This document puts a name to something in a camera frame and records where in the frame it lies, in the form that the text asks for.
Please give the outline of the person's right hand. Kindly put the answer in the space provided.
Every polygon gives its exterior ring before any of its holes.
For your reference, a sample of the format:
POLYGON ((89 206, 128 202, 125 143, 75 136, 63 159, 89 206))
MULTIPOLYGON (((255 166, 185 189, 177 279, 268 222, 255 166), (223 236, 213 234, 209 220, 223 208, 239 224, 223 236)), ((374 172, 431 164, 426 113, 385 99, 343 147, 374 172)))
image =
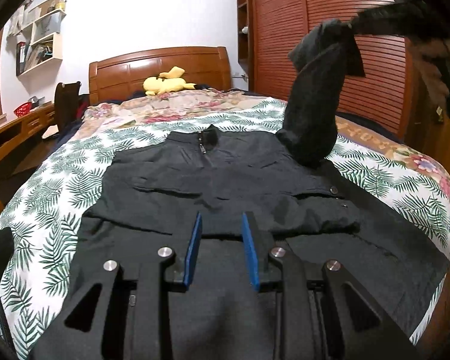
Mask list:
POLYGON ((442 74, 433 63, 433 59, 450 58, 450 39, 432 40, 430 42, 411 41, 408 46, 414 65, 421 73, 430 99, 438 106, 446 106, 446 98, 450 91, 442 80, 442 74))

